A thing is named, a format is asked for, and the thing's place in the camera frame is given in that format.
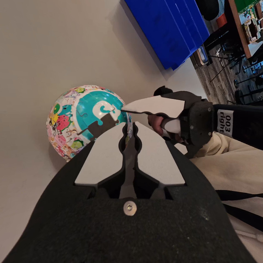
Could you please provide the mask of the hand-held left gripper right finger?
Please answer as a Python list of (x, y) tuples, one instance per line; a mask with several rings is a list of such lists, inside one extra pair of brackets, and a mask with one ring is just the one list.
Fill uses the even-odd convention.
[(133, 187), (138, 199), (150, 199), (156, 189), (185, 185), (167, 141), (140, 122), (133, 123), (133, 135), (137, 151)]

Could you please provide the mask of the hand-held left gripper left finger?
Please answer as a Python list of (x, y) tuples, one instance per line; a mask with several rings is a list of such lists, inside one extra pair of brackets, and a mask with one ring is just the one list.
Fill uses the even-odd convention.
[(120, 123), (94, 142), (76, 180), (76, 186), (105, 189), (110, 198), (119, 198), (125, 181), (127, 123)]

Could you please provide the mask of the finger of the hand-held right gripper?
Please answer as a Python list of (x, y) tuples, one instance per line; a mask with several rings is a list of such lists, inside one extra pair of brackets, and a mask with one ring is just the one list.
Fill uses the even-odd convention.
[(134, 114), (160, 115), (176, 119), (184, 110), (185, 101), (154, 96), (133, 101), (122, 107), (122, 112)]
[(174, 133), (174, 134), (180, 134), (181, 133), (181, 125), (180, 125), (180, 120), (177, 119), (170, 119), (166, 118), (163, 119), (161, 122), (161, 128), (163, 130), (166, 130), (169, 133)]

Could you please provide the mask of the colourful cartoon puzzle ball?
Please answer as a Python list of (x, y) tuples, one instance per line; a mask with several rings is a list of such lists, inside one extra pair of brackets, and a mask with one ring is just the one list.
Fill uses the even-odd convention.
[(113, 91), (84, 85), (71, 88), (52, 106), (46, 122), (48, 139), (56, 152), (69, 162), (87, 144), (120, 123), (127, 124), (126, 146), (133, 134), (132, 118)]

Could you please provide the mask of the person's right hand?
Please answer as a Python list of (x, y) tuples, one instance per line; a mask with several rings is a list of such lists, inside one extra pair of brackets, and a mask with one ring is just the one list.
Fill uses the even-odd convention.
[(178, 134), (169, 133), (165, 131), (165, 135), (163, 129), (161, 128), (161, 123), (163, 121), (163, 117), (156, 115), (148, 115), (148, 123), (152, 127), (152, 129), (160, 136), (169, 137), (172, 140), (176, 140), (179, 143), (183, 143), (182, 138)]

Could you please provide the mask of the blue plastic bin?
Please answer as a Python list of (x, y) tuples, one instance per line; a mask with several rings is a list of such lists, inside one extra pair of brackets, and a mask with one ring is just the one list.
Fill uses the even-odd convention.
[(164, 69), (177, 69), (209, 37), (194, 0), (125, 0)]

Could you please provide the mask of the wooden table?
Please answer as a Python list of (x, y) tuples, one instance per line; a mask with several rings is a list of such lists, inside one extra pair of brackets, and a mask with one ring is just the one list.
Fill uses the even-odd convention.
[(262, 1), (259, 1), (251, 8), (245, 9), (243, 13), (238, 13), (234, 0), (229, 0), (228, 3), (231, 8), (245, 56), (247, 59), (251, 58), (262, 46)]

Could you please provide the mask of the orange stool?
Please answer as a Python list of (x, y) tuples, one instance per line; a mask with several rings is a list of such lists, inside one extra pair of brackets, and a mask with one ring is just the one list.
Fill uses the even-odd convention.
[(217, 19), (216, 19), (216, 24), (219, 28), (222, 28), (225, 24), (227, 24), (227, 19), (225, 16), (225, 13), (223, 13), (222, 15), (220, 15)]

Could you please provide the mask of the green plastic bin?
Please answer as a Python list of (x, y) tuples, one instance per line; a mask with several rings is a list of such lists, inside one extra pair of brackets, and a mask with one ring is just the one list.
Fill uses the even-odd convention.
[(245, 9), (256, 5), (260, 0), (235, 0), (238, 13), (243, 13)]

